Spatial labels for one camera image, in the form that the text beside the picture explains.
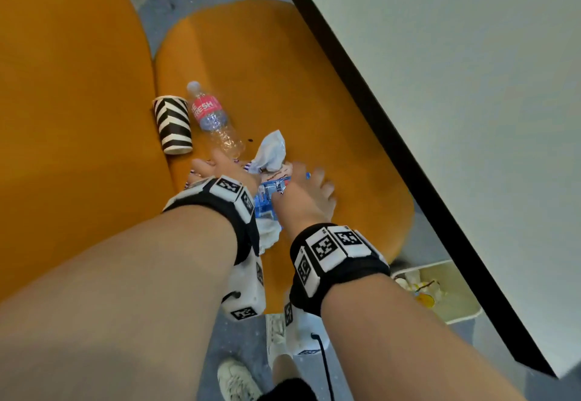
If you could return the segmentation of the person's right hand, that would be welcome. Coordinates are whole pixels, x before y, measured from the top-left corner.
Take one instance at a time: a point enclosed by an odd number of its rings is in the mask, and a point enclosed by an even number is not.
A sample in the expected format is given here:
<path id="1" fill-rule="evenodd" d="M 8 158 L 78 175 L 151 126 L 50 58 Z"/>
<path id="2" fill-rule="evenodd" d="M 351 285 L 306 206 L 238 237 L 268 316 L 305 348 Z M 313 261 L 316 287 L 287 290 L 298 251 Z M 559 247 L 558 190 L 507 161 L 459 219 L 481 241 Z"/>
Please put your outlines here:
<path id="1" fill-rule="evenodd" d="M 322 215 L 317 209 L 309 209 L 305 197 L 294 189 L 291 180 L 283 193 L 272 195 L 272 206 L 278 220 L 293 241 L 302 231 L 319 223 L 330 223 L 332 215 Z"/>

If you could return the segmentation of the person's left hand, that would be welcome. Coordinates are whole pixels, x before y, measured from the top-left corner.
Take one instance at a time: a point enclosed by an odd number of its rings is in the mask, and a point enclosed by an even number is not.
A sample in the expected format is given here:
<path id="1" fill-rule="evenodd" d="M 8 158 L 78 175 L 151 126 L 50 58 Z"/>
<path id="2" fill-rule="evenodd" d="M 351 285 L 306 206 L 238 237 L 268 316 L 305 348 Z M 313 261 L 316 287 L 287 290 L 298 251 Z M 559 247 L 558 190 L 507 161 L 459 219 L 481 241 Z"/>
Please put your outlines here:
<path id="1" fill-rule="evenodd" d="M 251 174 L 244 169 L 244 164 L 230 159 L 220 149 L 213 149 L 210 160 L 193 159 L 191 171 L 186 183 L 192 185 L 202 178 L 228 176 L 241 182 L 251 196 L 256 196 L 261 184 L 260 175 Z"/>

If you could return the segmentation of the person's left forearm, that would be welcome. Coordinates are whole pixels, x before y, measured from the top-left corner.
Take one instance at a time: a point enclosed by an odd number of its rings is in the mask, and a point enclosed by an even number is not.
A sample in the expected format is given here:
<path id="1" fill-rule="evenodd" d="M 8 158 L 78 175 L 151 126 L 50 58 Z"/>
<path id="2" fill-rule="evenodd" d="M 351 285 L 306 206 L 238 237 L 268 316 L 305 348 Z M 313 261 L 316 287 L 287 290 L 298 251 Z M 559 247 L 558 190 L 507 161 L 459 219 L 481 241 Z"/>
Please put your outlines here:
<path id="1" fill-rule="evenodd" d="M 195 401 L 234 264 L 231 223 L 184 206 L 0 303 L 0 401 Z"/>

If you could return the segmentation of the pink striped paper wrapper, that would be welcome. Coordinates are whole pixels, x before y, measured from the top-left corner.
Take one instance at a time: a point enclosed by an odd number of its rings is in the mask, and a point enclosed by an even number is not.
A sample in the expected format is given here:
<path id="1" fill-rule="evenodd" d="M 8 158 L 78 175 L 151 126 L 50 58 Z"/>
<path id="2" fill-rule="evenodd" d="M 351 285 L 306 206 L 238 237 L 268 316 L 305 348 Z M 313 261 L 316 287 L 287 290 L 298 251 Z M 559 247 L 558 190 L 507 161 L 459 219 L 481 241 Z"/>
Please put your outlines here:
<path id="1" fill-rule="evenodd" d="M 248 186 L 251 191 L 256 190 L 258 188 L 258 182 L 260 180 L 260 176 L 248 173 L 247 169 L 245 168 L 245 165 L 247 165 L 247 163 L 250 163 L 251 161 L 241 160 L 241 159 L 232 159 L 232 160 L 236 163 L 236 177 L 234 179 L 242 182 L 243 185 Z M 190 172 L 189 172 L 186 183 L 185 183 L 185 188 L 191 188 L 194 184 L 199 183 L 202 180 L 206 180 L 207 178 L 191 177 Z"/>

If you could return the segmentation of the black wristband with marker tiles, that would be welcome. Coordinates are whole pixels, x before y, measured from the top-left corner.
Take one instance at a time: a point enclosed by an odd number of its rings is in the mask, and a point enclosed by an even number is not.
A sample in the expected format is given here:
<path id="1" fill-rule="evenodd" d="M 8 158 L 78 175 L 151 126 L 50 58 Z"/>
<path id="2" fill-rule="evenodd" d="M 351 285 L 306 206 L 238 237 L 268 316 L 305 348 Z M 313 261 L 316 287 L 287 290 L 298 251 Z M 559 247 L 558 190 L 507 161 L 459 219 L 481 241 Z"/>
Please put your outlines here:
<path id="1" fill-rule="evenodd" d="M 207 178 L 172 197 L 163 208 L 168 212 L 182 206 L 209 208 L 232 225 L 236 234 L 237 252 L 234 265 L 245 261 L 251 249 L 258 255 L 259 233 L 254 199 L 247 187 L 228 176 Z"/>
<path id="2" fill-rule="evenodd" d="M 289 302 L 320 316 L 331 287 L 375 274 L 390 276 L 383 255 L 358 231 L 329 222 L 299 233 L 289 251 L 294 266 Z"/>

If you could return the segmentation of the clear bottle with red label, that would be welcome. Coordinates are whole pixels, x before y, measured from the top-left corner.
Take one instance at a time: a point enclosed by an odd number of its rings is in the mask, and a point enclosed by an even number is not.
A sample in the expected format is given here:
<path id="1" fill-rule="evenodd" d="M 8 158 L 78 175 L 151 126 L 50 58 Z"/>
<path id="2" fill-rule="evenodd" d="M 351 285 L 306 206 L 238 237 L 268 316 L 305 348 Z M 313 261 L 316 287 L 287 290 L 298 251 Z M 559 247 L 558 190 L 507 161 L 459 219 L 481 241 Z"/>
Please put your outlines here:
<path id="1" fill-rule="evenodd" d="M 193 117 L 213 147 L 223 151 L 229 158 L 238 160 L 245 151 L 245 145 L 222 104 L 197 81 L 188 82 L 186 90 Z"/>

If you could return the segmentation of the black white striped paper cup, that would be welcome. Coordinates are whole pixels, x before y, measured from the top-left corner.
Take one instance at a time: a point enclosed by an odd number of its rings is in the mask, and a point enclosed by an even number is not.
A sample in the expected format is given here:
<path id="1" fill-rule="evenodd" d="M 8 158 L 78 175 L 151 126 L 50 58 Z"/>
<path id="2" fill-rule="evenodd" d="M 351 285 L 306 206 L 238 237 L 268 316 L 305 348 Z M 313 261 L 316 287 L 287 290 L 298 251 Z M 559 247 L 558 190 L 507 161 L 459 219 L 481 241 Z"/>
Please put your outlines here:
<path id="1" fill-rule="evenodd" d="M 179 96 L 158 96 L 152 102 L 162 150 L 176 156 L 193 150 L 188 101 Z"/>

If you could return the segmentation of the blue and white plastic wrapper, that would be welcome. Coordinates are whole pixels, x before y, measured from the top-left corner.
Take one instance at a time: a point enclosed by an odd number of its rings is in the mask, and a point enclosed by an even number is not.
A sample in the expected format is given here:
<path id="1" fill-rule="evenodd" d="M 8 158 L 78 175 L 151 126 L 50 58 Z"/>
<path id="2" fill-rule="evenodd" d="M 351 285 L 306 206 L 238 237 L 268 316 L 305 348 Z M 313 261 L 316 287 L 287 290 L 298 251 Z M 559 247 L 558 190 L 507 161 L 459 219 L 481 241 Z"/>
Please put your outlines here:
<path id="1" fill-rule="evenodd" d="M 269 179 L 261 183 L 254 199 L 254 208 L 257 219 L 270 219 L 278 221 L 277 214 L 272 206 L 272 195 L 283 193 L 291 180 L 291 176 Z"/>

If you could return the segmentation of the crumpled white paper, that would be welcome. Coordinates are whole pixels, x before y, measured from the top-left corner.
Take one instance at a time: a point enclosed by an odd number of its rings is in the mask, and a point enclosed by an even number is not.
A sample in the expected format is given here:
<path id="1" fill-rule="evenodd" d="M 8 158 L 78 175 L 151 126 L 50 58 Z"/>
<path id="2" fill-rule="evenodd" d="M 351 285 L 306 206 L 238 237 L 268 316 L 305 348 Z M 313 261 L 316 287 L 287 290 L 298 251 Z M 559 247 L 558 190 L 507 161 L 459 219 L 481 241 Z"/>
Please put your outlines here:
<path id="1" fill-rule="evenodd" d="M 259 233 L 258 255 L 261 256 L 279 241 L 282 227 L 277 220 L 270 218 L 257 218 L 256 224 Z"/>

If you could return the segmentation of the orange chair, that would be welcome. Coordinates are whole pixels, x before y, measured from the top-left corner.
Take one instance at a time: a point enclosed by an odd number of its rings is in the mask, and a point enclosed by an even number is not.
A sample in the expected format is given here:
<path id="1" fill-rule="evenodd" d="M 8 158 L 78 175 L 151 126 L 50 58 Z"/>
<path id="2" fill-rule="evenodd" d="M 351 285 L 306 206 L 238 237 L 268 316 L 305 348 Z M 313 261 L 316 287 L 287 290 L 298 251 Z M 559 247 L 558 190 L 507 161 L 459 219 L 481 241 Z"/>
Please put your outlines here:
<path id="1" fill-rule="evenodd" d="M 244 160 L 280 130 L 335 183 L 335 221 L 396 258 L 411 194 L 293 4 L 201 10 L 152 60 L 130 0 L 0 0 L 0 301 L 183 189 L 211 144 L 193 124 L 193 153 L 166 159 L 152 101 L 195 80 L 253 140 Z"/>

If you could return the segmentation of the trash in bin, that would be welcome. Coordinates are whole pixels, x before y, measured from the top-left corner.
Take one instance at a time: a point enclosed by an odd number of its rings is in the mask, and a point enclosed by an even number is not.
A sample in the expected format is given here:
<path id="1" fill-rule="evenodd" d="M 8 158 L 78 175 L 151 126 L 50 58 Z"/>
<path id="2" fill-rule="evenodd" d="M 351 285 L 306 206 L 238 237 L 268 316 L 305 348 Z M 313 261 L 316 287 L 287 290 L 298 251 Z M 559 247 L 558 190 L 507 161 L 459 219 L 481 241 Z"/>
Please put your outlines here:
<path id="1" fill-rule="evenodd" d="M 423 279 L 420 270 L 399 273 L 395 276 L 395 281 L 427 309 L 433 310 L 446 296 L 440 282 L 435 279 Z"/>

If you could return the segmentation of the white sneaker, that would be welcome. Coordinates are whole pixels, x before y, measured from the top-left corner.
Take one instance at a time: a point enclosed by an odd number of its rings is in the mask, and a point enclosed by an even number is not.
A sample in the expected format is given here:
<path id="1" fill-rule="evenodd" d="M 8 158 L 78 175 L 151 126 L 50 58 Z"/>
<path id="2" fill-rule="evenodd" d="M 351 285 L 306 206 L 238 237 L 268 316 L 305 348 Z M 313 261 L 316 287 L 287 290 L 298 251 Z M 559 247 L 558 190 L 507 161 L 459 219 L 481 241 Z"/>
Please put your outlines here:
<path id="1" fill-rule="evenodd" d="M 283 314 L 266 314 L 265 326 L 268 365 L 274 369 L 276 358 L 291 355 L 287 348 L 285 316 Z"/>
<path id="2" fill-rule="evenodd" d="M 218 366 L 217 381 L 224 401 L 258 401 L 263 395 L 248 368 L 232 357 Z"/>

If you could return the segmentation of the cream trash bin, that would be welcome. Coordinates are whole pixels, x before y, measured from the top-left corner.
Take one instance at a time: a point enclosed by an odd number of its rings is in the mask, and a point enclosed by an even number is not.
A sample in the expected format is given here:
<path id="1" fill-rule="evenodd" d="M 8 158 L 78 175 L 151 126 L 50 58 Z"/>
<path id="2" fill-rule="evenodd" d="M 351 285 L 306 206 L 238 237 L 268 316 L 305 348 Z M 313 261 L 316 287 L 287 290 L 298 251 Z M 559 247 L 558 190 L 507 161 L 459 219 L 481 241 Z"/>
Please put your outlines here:
<path id="1" fill-rule="evenodd" d="M 471 320 L 482 313 L 482 306 L 452 260 L 416 266 L 410 266 L 403 260 L 396 260 L 390 265 L 391 277 L 394 280 L 397 274 L 411 270 L 420 270 L 425 280 L 438 280 L 442 289 L 446 291 L 444 300 L 433 310 L 430 309 L 446 324 Z"/>

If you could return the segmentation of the white table with black edge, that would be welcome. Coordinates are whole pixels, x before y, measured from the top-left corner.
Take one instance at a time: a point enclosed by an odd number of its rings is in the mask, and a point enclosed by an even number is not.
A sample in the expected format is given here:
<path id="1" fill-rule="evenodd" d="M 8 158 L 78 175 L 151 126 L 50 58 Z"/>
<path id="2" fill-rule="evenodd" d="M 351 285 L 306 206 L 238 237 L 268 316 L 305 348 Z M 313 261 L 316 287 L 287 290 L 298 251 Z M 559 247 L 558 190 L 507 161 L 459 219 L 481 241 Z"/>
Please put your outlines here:
<path id="1" fill-rule="evenodd" d="M 581 0 L 292 0 L 514 359 L 581 366 Z"/>

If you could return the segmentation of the person's leg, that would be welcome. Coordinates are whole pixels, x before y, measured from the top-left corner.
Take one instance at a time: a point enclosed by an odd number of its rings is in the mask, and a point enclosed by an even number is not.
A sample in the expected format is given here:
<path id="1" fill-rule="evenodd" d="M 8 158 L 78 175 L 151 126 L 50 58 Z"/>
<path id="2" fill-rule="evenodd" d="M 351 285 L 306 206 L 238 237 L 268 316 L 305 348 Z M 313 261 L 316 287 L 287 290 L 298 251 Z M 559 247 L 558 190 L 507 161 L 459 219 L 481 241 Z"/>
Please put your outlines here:
<path id="1" fill-rule="evenodd" d="M 304 379 L 292 356 L 280 354 L 272 365 L 274 387 L 257 401 L 318 401 L 315 392 Z"/>

